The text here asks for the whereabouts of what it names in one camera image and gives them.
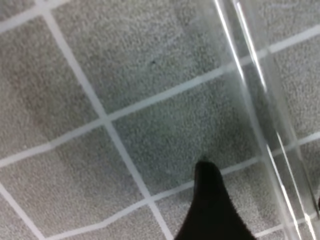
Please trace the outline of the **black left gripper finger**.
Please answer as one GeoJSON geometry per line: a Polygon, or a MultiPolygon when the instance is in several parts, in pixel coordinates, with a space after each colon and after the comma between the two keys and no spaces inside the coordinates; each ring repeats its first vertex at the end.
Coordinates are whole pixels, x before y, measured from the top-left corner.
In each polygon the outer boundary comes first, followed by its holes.
{"type": "Polygon", "coordinates": [[[238,214],[219,168],[200,160],[194,169],[193,198],[176,240],[255,240],[238,214]]]}

